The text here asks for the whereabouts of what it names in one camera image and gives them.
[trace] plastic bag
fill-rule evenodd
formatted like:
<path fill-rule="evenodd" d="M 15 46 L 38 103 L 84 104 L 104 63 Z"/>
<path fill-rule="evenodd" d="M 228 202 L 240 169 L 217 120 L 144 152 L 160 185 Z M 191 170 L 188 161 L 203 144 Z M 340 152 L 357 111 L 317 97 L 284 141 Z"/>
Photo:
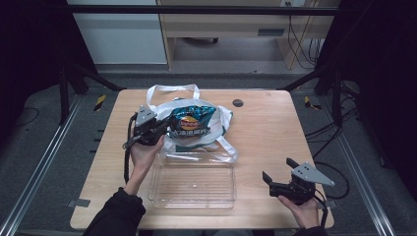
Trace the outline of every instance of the plastic bag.
<path fill-rule="evenodd" d="M 151 104 L 151 99 L 156 90 L 177 91 L 193 90 L 193 98 L 174 99 L 158 106 Z M 168 135 L 165 137 L 165 144 L 161 154 L 166 157 L 178 158 L 183 160 L 201 160 L 202 158 L 215 162 L 233 163 L 236 161 L 237 150 L 223 137 L 227 132 L 233 116 L 231 110 L 216 106 L 205 100 L 199 99 L 200 90 L 196 85 L 187 86 L 153 86 L 148 90 L 147 105 L 157 114 L 156 119 L 160 120 L 169 116 L 174 109 L 182 107 L 212 107 L 215 111 L 208 121 L 208 131 L 203 136 L 197 138 L 178 139 L 178 137 Z"/>

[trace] white cabinet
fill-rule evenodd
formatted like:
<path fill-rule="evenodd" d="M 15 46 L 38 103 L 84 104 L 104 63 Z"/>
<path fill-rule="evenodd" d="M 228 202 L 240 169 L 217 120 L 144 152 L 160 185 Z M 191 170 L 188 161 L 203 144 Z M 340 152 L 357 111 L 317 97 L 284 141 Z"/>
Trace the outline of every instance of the white cabinet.
<path fill-rule="evenodd" d="M 68 4 L 155 5 L 153 0 L 67 0 Z M 166 64 L 157 14 L 74 14 L 94 64 Z"/>

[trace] human hand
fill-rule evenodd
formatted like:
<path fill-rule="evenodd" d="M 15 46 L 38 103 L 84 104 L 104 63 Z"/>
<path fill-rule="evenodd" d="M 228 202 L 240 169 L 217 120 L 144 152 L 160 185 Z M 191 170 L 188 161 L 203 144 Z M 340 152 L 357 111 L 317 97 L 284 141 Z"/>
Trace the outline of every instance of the human hand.
<path fill-rule="evenodd" d="M 304 204 L 297 206 L 283 196 L 278 196 L 278 199 L 284 206 L 291 210 L 300 228 L 308 229 L 320 225 L 316 200 L 310 199 Z"/>
<path fill-rule="evenodd" d="M 161 136 L 154 146 L 143 146 L 139 143 L 134 143 L 130 150 L 134 168 L 149 169 L 153 164 L 156 154 L 163 146 L 163 139 L 164 136 Z"/>
<path fill-rule="evenodd" d="M 136 195 L 138 193 L 142 182 L 153 164 L 156 154 L 163 146 L 163 137 L 161 136 L 154 146 L 143 146 L 138 143 L 132 145 L 130 152 L 134 168 L 131 178 L 124 188 L 124 191 L 128 195 Z"/>

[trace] person's arm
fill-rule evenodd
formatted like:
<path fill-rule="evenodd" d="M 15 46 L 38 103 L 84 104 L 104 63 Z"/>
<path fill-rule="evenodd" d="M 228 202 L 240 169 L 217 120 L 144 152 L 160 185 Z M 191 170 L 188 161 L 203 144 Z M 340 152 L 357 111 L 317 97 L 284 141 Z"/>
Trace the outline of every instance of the person's arm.
<path fill-rule="evenodd" d="M 155 146 L 147 147 L 136 143 L 131 147 L 134 164 L 131 178 L 124 189 L 119 188 L 106 202 L 83 235 L 136 235 L 139 222 L 146 212 L 137 193 L 162 145 L 163 136 Z"/>
<path fill-rule="evenodd" d="M 316 200 L 310 199 L 306 203 L 297 206 L 283 196 L 278 196 L 278 199 L 291 210 L 301 228 L 294 236 L 328 236 L 325 229 L 319 224 Z"/>

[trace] transparent tray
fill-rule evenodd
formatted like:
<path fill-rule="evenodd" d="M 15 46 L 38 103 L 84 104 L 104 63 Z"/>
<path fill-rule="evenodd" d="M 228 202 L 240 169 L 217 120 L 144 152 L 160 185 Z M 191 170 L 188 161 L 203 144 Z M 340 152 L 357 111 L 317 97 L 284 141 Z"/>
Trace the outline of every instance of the transparent tray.
<path fill-rule="evenodd" d="M 233 164 L 213 153 L 168 153 L 153 164 L 148 197 L 156 208 L 233 208 Z"/>

